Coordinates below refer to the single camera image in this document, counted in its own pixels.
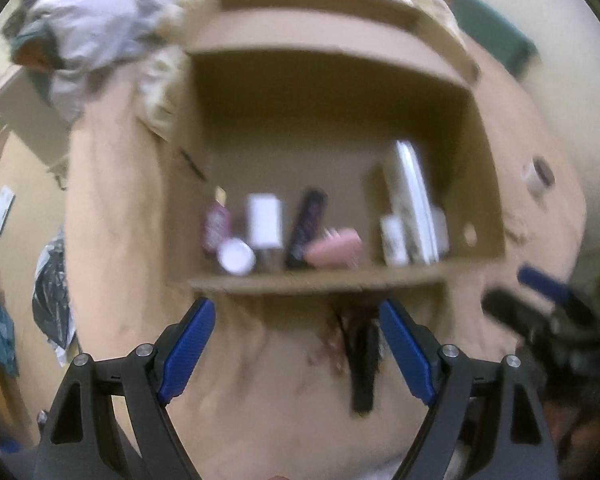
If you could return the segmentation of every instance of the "cardboard shelf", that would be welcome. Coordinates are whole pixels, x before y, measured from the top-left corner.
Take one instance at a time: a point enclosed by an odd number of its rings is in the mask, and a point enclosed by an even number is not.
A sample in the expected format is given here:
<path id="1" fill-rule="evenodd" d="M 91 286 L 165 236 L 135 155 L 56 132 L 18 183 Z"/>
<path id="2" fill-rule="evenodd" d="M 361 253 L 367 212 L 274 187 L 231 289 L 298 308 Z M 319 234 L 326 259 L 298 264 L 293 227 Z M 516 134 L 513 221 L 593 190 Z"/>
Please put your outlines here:
<path id="1" fill-rule="evenodd" d="M 226 294 L 323 294 L 387 290 L 415 285 L 443 283 L 449 277 L 492 263 L 486 258 L 454 258 L 433 266 L 369 267 L 365 269 L 296 270 L 279 274 L 255 273 L 227 276 L 204 273 L 191 278 L 189 286 L 197 292 Z"/>
<path id="2" fill-rule="evenodd" d="M 391 0 L 209 4 L 185 34 L 189 70 L 164 137 L 168 280 L 231 294 L 383 290 L 444 282 L 504 254 L 475 66 L 425 13 Z M 414 146 L 429 199 L 446 215 L 448 260 L 433 266 L 383 265 L 379 219 L 391 205 L 382 161 L 398 139 Z M 275 194 L 285 240 L 305 190 L 323 190 L 322 227 L 358 232 L 360 268 L 221 274 L 200 246 L 215 186 L 238 237 L 248 194 Z"/>

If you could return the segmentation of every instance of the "blue handle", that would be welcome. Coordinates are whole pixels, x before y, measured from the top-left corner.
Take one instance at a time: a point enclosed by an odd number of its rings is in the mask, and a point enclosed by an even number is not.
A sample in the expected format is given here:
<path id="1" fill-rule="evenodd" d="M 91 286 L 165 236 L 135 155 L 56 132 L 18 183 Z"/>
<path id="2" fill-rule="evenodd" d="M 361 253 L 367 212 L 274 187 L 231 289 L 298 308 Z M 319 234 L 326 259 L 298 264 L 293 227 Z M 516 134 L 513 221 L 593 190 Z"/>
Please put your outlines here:
<path id="1" fill-rule="evenodd" d="M 382 334 L 394 354 L 411 395 L 431 406 L 436 400 L 431 368 L 413 333 L 389 301 L 380 305 L 379 317 Z"/>
<path id="2" fill-rule="evenodd" d="M 163 406 L 184 391 L 215 324 L 214 304 L 210 300 L 205 300 L 198 307 L 164 361 L 162 384 L 158 390 L 158 400 Z"/>
<path id="3" fill-rule="evenodd" d="M 518 269 L 518 281 L 558 305 L 567 304 L 571 296 L 567 285 L 554 280 L 530 265 L 524 265 Z"/>

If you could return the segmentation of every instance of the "green object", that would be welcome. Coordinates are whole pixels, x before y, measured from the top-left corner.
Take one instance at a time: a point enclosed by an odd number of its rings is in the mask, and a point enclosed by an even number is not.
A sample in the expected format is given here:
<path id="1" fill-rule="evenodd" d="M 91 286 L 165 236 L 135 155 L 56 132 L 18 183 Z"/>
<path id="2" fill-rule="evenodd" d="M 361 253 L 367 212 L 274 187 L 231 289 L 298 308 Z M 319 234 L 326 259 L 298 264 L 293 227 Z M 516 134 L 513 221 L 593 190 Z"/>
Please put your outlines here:
<path id="1" fill-rule="evenodd" d="M 445 0 L 459 27 L 519 77 L 538 51 L 533 42 L 482 0 Z"/>

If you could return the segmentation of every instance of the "beige surface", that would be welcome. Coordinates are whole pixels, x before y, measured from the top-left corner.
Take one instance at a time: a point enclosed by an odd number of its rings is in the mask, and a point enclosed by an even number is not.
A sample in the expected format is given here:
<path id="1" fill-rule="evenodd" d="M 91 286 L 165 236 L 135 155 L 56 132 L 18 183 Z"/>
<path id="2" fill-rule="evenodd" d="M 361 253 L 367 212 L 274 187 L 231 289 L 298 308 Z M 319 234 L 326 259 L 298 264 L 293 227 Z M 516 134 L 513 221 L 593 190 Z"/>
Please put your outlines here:
<path id="1" fill-rule="evenodd" d="M 499 359 L 511 336 L 485 320 L 487 285 L 513 283 L 523 260 L 566 277 L 584 227 L 585 205 L 572 169 L 527 95 L 472 42 L 482 79 L 475 92 L 490 136 L 506 227 L 504 262 L 398 292 L 418 322 L 472 357 Z M 121 356 L 176 321 L 190 294 L 161 280 L 164 145 L 133 119 L 136 67 L 120 69 L 72 135 L 66 212 L 67 267 L 80 340 L 96 359 Z M 522 165 L 544 155 L 557 186 L 535 202 L 520 182 Z M 204 478 L 260 480 L 284 474 L 338 478 L 404 452 L 424 407 L 395 363 L 378 375 L 376 407 L 349 412 L 349 379 L 328 364 L 312 367 L 327 299 L 217 297 L 218 321 L 189 387 L 169 408 Z"/>
<path id="2" fill-rule="evenodd" d="M 36 262 L 64 221 L 64 193 L 26 145 L 10 135 L 0 160 L 0 190 L 15 199 L 0 236 L 0 295 L 13 319 L 19 376 L 7 381 L 16 424 L 36 442 L 36 413 L 51 406 L 64 370 L 33 321 L 31 293 Z"/>

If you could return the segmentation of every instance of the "white cloth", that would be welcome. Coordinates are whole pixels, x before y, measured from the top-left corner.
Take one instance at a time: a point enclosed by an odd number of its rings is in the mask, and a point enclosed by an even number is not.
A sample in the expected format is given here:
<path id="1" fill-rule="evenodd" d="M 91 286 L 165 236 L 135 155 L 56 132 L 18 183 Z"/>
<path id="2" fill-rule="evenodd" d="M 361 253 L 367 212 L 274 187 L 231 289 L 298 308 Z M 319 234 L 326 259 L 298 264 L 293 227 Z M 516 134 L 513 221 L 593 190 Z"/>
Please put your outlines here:
<path id="1" fill-rule="evenodd" d="M 164 6 L 173 0 L 38 0 L 28 21 L 44 20 L 58 41 L 64 70 L 54 73 L 51 102 L 70 123 L 82 111 L 87 77 L 144 54 Z"/>

